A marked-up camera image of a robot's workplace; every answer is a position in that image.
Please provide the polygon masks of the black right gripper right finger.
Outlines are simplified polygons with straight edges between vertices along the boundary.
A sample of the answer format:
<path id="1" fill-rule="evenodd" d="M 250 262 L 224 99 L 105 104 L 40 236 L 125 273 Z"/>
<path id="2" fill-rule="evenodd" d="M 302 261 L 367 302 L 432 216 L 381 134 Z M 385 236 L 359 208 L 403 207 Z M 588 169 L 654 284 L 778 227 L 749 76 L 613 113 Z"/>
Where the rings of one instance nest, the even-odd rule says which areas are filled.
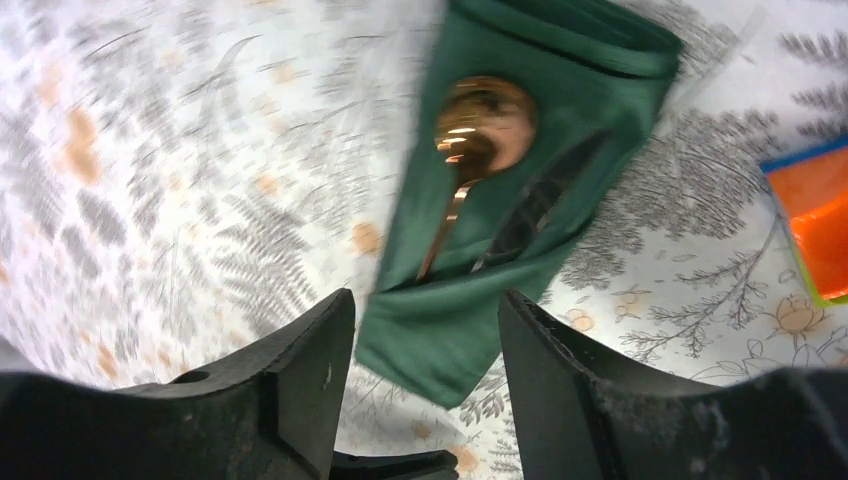
<path id="1" fill-rule="evenodd" d="M 847 372 L 782 367 L 731 386 L 678 377 L 517 291 L 498 321 L 528 479 L 843 479 Z"/>

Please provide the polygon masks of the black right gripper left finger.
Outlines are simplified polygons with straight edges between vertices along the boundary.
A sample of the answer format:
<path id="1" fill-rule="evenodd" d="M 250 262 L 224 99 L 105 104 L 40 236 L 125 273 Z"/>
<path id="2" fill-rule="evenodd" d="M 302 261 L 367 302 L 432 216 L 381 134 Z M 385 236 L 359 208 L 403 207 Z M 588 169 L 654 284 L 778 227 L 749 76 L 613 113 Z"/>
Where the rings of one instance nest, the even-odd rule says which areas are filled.
<path id="1" fill-rule="evenodd" d="M 355 303 L 340 289 L 167 384 L 99 390 L 1 378 L 5 479 L 326 479 Z"/>

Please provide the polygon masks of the black table knife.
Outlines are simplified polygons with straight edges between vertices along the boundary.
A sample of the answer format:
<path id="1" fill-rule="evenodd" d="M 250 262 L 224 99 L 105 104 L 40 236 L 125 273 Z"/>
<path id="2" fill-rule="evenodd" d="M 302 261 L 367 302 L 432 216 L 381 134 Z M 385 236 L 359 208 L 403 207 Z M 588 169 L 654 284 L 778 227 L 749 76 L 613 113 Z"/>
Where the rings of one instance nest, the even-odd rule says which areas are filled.
<path id="1" fill-rule="evenodd" d="M 587 135 L 533 177 L 504 216 L 486 251 L 475 261 L 470 272 L 500 266 L 520 257 L 549 223 L 563 195 L 579 180 L 611 136 L 611 130 L 598 130 Z"/>

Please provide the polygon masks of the copper spoon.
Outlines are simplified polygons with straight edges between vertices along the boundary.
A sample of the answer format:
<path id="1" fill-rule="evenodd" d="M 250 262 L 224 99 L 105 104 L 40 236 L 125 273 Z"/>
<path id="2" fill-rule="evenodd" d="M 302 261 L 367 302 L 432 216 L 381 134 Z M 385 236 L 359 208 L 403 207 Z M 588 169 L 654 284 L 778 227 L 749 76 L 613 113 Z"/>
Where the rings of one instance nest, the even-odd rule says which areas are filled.
<path id="1" fill-rule="evenodd" d="M 444 218 L 416 275 L 424 280 L 458 221 L 470 190 L 522 161 L 538 129 L 533 97 L 520 86 L 493 76 L 457 82 L 437 117 L 434 143 L 455 171 L 455 186 Z"/>

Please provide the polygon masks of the dark green cloth napkin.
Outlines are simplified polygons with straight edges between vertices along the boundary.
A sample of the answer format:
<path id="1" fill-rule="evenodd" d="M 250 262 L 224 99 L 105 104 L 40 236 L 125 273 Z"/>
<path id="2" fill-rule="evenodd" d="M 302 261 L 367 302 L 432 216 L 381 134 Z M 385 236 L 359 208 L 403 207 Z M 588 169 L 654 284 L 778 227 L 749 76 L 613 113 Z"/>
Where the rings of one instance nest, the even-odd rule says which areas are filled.
<path id="1" fill-rule="evenodd" d="M 444 408 L 460 405 L 500 353 L 500 296 L 510 289 L 541 296 L 649 138 L 682 49 L 670 30 L 609 1 L 450 2 L 421 83 L 417 141 L 363 315 L 357 361 Z M 519 165 L 471 189 L 421 284 L 415 274 L 455 182 L 434 144 L 436 118 L 450 88 L 474 75 L 524 89 L 538 108 L 537 135 Z M 609 141 L 536 240 L 515 260 L 474 271 L 527 182 L 599 129 L 610 131 Z"/>

